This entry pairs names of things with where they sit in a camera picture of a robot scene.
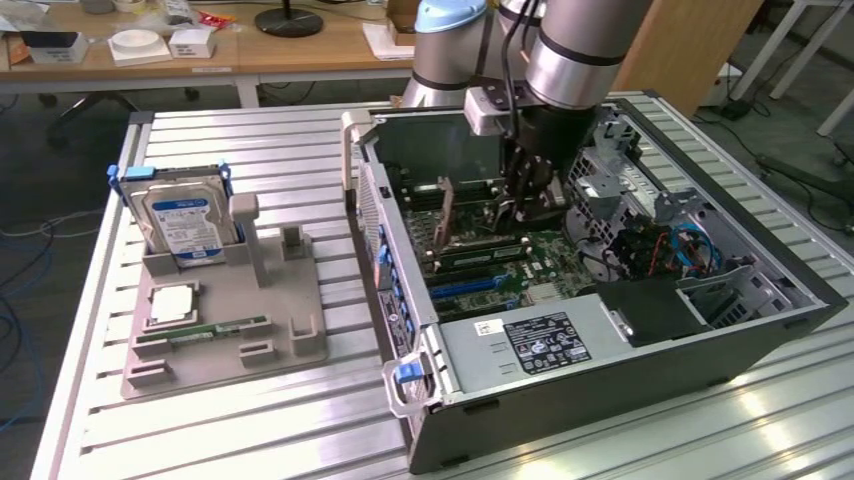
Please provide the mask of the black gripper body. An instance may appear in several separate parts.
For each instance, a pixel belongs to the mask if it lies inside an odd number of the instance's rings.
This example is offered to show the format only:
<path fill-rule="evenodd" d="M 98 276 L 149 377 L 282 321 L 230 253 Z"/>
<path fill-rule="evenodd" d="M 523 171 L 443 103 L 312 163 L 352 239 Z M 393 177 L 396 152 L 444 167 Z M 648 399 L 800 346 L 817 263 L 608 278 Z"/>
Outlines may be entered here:
<path fill-rule="evenodd" d="M 523 162 L 539 157 L 561 172 L 575 161 L 599 118 L 599 108 L 572 110 L 551 105 L 516 107 L 509 114 L 513 147 L 509 171 L 517 172 Z"/>

